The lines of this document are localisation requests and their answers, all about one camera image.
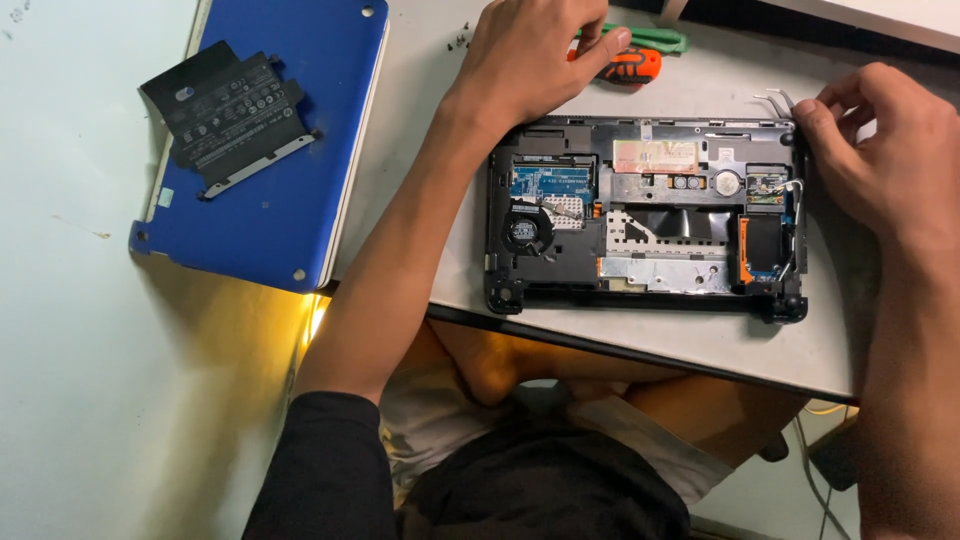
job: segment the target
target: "coin cell battery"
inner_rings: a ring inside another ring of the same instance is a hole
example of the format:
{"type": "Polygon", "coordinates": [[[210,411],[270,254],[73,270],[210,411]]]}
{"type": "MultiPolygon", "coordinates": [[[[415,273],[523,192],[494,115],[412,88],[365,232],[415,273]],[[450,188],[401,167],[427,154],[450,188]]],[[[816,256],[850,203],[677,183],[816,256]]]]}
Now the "coin cell battery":
{"type": "Polygon", "coordinates": [[[717,193],[724,197],[732,197],[740,191],[740,177],[732,171],[721,171],[713,177],[717,193]]]}

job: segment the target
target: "motherboard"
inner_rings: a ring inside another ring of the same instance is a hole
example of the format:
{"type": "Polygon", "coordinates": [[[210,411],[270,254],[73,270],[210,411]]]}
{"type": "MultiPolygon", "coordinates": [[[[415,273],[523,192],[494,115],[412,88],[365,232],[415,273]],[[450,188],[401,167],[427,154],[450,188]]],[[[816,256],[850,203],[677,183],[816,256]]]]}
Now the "motherboard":
{"type": "Polygon", "coordinates": [[[791,119],[548,116],[490,158],[489,308],[806,315],[804,156],[791,119]]]}

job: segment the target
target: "screwdriver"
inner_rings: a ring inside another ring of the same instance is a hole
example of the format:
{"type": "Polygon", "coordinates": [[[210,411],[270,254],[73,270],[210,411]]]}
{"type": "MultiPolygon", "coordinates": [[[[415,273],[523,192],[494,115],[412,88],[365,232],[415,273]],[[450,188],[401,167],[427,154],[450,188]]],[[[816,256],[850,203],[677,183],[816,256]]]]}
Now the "screwdriver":
{"type": "MultiPolygon", "coordinates": [[[[574,61],[577,51],[566,53],[567,61],[574,61]]],[[[660,74],[660,53],[653,49],[627,47],[613,57],[596,78],[615,85],[646,85],[660,74]]]]}

